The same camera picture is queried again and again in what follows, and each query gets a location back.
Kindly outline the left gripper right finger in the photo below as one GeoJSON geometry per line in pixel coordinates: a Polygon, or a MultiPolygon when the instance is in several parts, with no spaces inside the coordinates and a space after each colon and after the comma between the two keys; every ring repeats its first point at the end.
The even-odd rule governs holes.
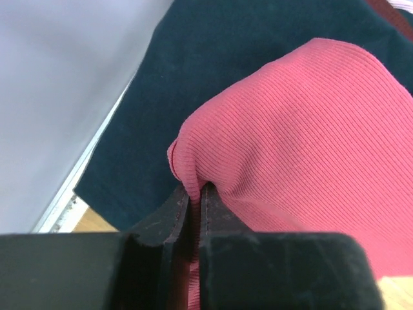
{"type": "Polygon", "coordinates": [[[212,184],[201,194],[202,309],[382,309],[367,257],[334,232],[263,233],[224,205],[212,184]]]}

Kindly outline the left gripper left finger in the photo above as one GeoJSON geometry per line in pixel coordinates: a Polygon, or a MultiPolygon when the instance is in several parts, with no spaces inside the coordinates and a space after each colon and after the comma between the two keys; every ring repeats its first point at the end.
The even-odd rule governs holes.
{"type": "Polygon", "coordinates": [[[188,195],[128,231],[1,237],[2,309],[185,309],[188,195]]]}

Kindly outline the red tank top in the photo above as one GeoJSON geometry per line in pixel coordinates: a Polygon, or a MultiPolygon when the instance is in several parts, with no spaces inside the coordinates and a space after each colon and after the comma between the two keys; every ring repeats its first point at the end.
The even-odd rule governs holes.
{"type": "MultiPolygon", "coordinates": [[[[194,208],[212,184],[255,233],[339,233],[375,282],[412,274],[412,96],[362,48],[315,38],[199,107],[168,150],[194,208]]],[[[190,309],[200,305],[199,253],[190,309]]]]}

